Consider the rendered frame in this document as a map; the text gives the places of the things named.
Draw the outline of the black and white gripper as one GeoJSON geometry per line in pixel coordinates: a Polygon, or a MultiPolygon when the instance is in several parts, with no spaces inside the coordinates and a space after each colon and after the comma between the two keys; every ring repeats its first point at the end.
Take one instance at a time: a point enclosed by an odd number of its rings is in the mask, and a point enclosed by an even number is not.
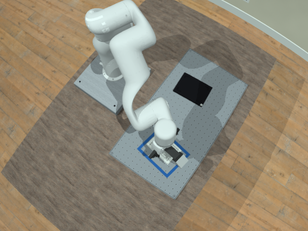
{"type": "MultiPolygon", "coordinates": [[[[178,135],[178,132],[179,132],[179,128],[177,128],[177,133],[176,135],[178,135]]],[[[160,147],[156,144],[155,140],[152,142],[152,146],[151,148],[153,149],[153,152],[148,156],[150,159],[151,158],[155,158],[155,157],[160,157],[160,154],[162,152],[164,152],[166,148],[163,148],[163,147],[160,147]]]]}

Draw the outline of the black rectangular pad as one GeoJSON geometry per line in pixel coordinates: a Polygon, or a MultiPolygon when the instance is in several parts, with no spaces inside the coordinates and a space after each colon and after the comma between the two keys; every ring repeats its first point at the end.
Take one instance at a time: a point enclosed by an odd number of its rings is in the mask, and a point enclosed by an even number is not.
{"type": "Polygon", "coordinates": [[[184,72],[173,91],[202,107],[212,87],[184,72]]]}

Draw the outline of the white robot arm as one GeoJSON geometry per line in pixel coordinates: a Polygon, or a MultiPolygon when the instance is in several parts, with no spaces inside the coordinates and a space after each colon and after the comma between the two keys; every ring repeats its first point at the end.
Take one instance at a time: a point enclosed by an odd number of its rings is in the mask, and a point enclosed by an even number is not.
{"type": "Polygon", "coordinates": [[[177,126],[168,102],[158,97],[133,110],[133,100],[150,76],[142,51],[156,43],[155,33],[132,0],[123,0],[105,9],[94,8],[85,15],[87,28],[95,35],[93,46],[103,66],[103,76],[109,81],[124,78],[122,95],[124,111],[137,131],[154,126],[154,139],[173,161],[182,168],[188,159],[172,147],[177,126]],[[133,24],[135,26],[133,26],[133,24]]]}

